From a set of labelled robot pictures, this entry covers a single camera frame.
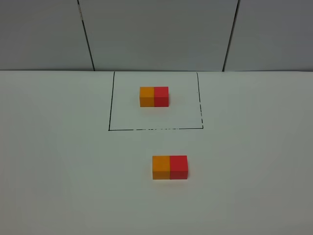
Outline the red template block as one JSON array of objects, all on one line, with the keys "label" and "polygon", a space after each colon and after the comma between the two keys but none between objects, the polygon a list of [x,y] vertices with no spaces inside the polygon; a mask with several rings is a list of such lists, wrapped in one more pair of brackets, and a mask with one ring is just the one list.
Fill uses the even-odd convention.
[{"label": "red template block", "polygon": [[154,106],[168,107],[169,106],[169,88],[154,87]]}]

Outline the orange template block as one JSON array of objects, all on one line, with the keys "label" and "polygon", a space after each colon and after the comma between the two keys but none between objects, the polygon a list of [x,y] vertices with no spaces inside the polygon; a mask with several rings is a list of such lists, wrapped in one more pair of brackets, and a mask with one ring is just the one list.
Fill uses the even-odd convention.
[{"label": "orange template block", "polygon": [[140,87],[140,107],[154,107],[154,87]]}]

